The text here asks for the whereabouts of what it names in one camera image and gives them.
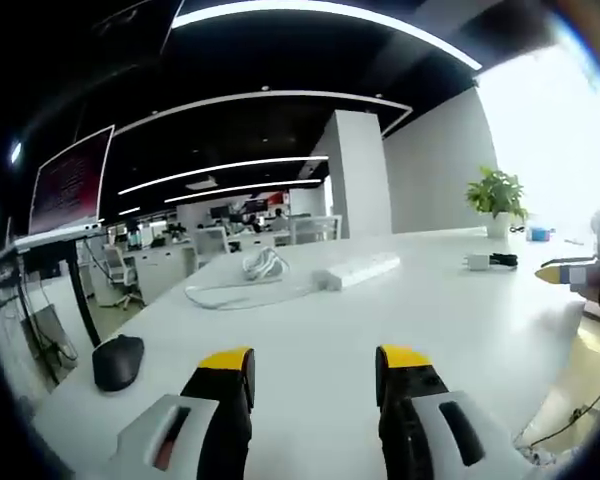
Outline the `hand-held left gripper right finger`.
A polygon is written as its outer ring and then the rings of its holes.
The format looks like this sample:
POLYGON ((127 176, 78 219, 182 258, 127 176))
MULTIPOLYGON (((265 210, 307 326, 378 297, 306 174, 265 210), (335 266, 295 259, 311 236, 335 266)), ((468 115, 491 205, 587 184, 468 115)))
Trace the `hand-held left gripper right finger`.
POLYGON ((506 429, 425 355, 380 345, 375 354, 379 438, 389 479, 522 479, 528 461, 506 429))

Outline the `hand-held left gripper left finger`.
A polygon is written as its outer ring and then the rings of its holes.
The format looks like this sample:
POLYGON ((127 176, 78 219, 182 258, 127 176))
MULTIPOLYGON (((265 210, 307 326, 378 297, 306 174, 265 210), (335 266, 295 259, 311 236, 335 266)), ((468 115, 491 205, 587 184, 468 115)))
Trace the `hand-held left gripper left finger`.
POLYGON ((109 479, 242 479, 252 438, 255 351, 203 359, 179 395, 165 395, 118 435, 109 479))

